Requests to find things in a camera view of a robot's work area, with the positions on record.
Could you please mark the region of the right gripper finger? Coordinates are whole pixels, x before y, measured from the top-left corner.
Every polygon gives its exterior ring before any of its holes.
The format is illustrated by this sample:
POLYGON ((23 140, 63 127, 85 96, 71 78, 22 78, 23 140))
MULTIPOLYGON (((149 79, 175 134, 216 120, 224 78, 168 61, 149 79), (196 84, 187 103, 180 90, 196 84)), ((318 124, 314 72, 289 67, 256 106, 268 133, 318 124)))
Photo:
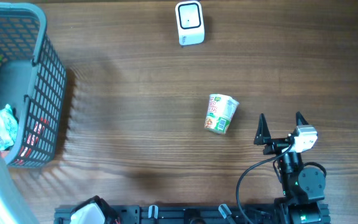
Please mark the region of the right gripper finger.
POLYGON ((259 116, 259 125, 254 138, 255 145, 266 145, 272 142, 269 127, 267 125, 265 115, 263 113, 259 116))
POLYGON ((296 113, 296 125, 297 126, 304 126, 308 125, 307 120, 303 117, 300 111, 296 113))

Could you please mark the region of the instant noodle cup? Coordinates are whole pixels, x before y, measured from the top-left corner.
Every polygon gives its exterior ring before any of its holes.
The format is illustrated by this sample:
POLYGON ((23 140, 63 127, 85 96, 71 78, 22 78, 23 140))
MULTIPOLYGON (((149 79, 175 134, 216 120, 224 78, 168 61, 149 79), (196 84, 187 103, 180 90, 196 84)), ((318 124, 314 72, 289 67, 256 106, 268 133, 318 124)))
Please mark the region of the instant noodle cup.
POLYGON ((204 127, 218 134, 226 134, 239 102, 233 97, 213 93, 209 95, 204 127))

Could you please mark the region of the light teal snack packet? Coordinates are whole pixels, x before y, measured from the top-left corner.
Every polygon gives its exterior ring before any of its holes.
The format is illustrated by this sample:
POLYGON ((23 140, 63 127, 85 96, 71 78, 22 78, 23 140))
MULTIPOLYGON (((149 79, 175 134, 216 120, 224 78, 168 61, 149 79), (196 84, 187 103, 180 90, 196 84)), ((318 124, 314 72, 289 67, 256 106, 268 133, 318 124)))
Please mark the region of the light teal snack packet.
POLYGON ((0 110, 0 151, 15 144, 19 124, 14 117, 12 107, 7 104, 0 110))

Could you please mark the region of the red snack bar wrapper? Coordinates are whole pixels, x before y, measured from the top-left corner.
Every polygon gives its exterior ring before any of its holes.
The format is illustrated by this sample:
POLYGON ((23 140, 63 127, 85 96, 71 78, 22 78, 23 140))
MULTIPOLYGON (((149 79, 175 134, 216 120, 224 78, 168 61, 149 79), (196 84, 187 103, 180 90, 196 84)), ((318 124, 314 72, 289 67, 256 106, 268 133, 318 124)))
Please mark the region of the red snack bar wrapper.
POLYGON ((5 158, 9 155, 10 151, 9 150, 5 150, 5 151, 0 151, 0 156, 2 158, 5 158))

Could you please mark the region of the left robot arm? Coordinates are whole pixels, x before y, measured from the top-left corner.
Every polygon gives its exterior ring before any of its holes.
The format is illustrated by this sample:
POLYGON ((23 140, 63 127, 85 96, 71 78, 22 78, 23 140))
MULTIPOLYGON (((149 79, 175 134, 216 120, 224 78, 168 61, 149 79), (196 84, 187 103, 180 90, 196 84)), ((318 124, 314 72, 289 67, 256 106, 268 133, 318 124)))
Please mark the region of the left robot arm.
MULTIPOLYGON (((70 223, 120 224, 121 218, 108 203, 94 196, 75 207, 69 216, 70 223)), ((24 197, 19 192, 0 156, 0 223, 38 223, 24 197)))

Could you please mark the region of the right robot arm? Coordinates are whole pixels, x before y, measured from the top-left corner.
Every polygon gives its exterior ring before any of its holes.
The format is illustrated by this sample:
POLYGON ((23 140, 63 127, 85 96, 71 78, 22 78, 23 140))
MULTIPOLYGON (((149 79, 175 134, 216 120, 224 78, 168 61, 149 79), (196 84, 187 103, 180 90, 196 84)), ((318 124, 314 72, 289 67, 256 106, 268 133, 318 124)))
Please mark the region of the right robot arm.
POLYGON ((265 116, 259 116, 254 144, 264 147, 263 154, 274 157, 274 170, 284 194, 274 201, 280 223, 323 222, 318 202, 325 198, 326 169, 316 162, 304 163, 301 158, 317 140, 317 130, 300 112, 296 113, 294 131, 285 138, 276 139, 270 135, 265 116))

